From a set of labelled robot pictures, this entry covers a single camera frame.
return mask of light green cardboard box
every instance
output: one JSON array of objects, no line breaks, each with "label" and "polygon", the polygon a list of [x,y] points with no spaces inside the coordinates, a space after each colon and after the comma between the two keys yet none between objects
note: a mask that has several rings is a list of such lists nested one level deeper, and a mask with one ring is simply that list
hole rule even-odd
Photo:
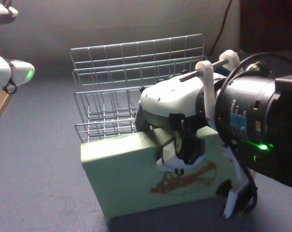
[{"label": "light green cardboard box", "polygon": [[183,176],[155,168],[162,145],[173,136],[163,129],[81,145],[81,162],[105,217],[216,197],[223,181],[235,181],[234,166],[223,156],[223,142],[209,127],[197,131],[206,158]]}]

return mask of metal wire rack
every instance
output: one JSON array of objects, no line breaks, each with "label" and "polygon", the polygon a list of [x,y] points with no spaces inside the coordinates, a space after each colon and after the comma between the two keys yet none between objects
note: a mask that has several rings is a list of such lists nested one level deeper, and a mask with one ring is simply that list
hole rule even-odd
[{"label": "metal wire rack", "polygon": [[193,71],[206,59],[204,44],[205,35],[196,34],[71,49],[81,142],[134,133],[140,86]]}]

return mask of box front face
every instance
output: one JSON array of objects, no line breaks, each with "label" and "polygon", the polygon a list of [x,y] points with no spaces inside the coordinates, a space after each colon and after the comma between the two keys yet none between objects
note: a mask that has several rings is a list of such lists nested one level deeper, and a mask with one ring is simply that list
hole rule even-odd
[{"label": "box front face", "polygon": [[[127,137],[122,145],[129,143]],[[93,160],[84,163],[84,169],[104,215],[112,218],[215,197],[222,181],[234,180],[233,164],[222,155],[217,135],[207,136],[205,146],[204,161],[183,176],[156,170],[155,153],[160,145]]]}]

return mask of metal grid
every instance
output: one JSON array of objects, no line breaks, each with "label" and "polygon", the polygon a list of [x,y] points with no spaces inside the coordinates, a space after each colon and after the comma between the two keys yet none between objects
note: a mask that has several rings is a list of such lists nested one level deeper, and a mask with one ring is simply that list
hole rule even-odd
[{"label": "metal grid", "polygon": [[203,34],[71,49],[82,143],[136,132],[140,86],[150,86],[206,59]]}]

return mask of gray tabletop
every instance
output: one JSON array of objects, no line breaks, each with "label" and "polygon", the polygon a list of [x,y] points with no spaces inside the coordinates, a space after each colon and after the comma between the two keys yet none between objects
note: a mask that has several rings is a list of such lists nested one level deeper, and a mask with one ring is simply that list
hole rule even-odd
[{"label": "gray tabletop", "polygon": [[[266,61],[276,75],[292,74],[292,66]],[[292,188],[259,174],[258,205],[248,215],[225,222],[224,202],[211,199],[107,223],[80,163],[71,70],[37,66],[0,118],[0,232],[292,231]]]}]

